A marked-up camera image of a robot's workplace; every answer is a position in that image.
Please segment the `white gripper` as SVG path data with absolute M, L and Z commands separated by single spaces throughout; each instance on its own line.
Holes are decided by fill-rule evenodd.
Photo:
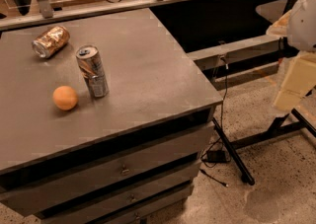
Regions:
M 266 31 L 268 36 L 286 37 L 298 54 L 284 62 L 281 83 L 273 107 L 290 112 L 316 86 L 316 0 L 297 0 Z

